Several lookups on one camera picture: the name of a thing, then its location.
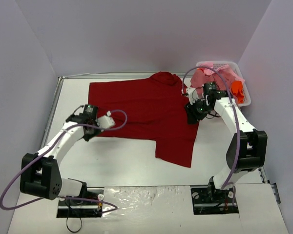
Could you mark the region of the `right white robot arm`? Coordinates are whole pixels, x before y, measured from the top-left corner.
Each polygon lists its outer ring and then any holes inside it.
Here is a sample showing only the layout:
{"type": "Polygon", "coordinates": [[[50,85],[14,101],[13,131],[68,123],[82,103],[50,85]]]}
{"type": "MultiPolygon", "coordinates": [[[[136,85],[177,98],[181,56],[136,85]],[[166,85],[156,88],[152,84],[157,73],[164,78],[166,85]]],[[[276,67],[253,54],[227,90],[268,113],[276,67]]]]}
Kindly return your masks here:
{"type": "Polygon", "coordinates": [[[242,114],[229,90],[218,90],[215,82],[205,83],[198,95],[197,89],[182,90],[189,102],[185,105],[188,124],[195,124],[214,111],[227,126],[232,139],[226,153],[223,169],[211,177],[207,196],[219,201],[224,190],[232,189],[243,176],[262,167],[265,162],[268,136],[257,130],[242,114]]]}

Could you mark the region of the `dark red t-shirt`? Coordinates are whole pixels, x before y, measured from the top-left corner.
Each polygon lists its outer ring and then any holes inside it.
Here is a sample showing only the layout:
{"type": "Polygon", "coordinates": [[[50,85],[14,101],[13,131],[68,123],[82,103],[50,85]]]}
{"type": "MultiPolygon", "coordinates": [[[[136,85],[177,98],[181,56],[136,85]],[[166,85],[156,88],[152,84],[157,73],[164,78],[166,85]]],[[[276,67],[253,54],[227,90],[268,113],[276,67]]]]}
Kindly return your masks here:
{"type": "Polygon", "coordinates": [[[158,72],[145,79],[93,82],[88,104],[98,107],[98,116],[113,112],[120,130],[106,131],[103,137],[153,140],[155,156],[183,167],[191,167],[198,124],[187,123],[181,95],[182,81],[169,72],[158,72]]]}

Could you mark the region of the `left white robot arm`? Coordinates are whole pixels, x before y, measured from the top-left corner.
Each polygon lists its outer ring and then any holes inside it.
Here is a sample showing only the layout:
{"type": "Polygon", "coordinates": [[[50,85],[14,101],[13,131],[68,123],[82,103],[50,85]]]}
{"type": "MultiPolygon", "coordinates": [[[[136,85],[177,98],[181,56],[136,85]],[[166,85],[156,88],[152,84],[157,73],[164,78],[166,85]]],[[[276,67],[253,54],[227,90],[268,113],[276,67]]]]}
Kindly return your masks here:
{"type": "Polygon", "coordinates": [[[86,105],[79,115],[71,114],[60,131],[35,154],[26,154],[21,162],[20,191],[24,194],[54,200],[70,196],[78,204],[88,200],[86,183],[61,177],[59,165],[72,146],[80,139],[89,140],[100,132],[85,127],[98,126],[98,108],[86,105]]]}

